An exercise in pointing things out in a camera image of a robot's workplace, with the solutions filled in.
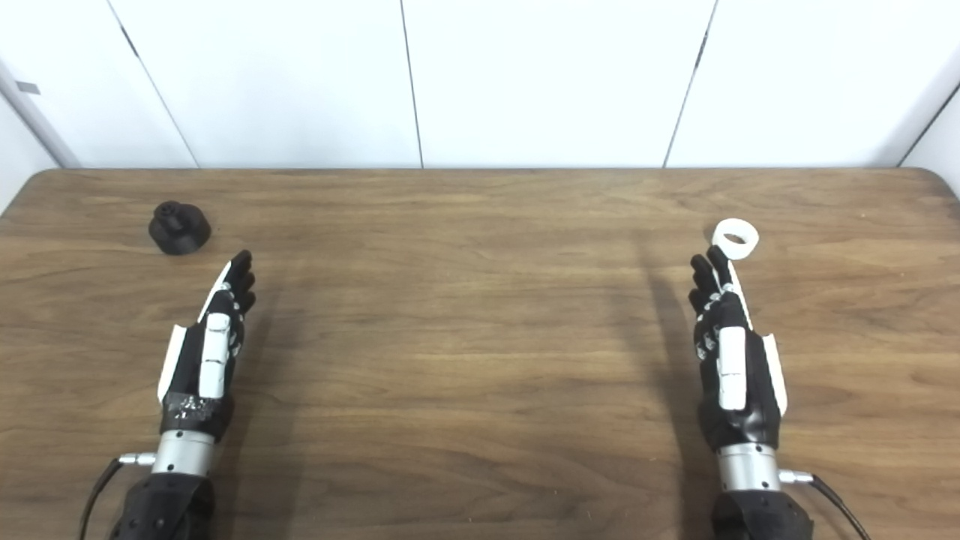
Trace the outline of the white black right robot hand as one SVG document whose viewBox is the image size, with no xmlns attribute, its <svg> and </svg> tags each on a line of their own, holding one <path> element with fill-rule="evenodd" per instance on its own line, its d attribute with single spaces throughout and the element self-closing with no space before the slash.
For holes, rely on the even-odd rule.
<svg viewBox="0 0 960 540">
<path fill-rule="evenodd" d="M 695 287 L 688 295 L 703 397 L 698 423 L 713 451 L 781 443 L 783 408 L 777 396 L 773 348 L 754 329 L 734 284 L 733 264 L 717 245 L 690 259 Z"/>
</svg>

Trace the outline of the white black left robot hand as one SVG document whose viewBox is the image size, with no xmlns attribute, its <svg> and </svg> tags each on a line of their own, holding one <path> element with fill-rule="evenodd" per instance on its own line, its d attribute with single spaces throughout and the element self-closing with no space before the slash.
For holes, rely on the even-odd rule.
<svg viewBox="0 0 960 540">
<path fill-rule="evenodd" d="M 159 434 L 193 431 L 220 442 L 229 430 L 236 409 L 231 383 L 254 283 L 253 254 L 240 250 L 220 270 L 196 322 L 172 329 L 157 384 Z"/>
</svg>

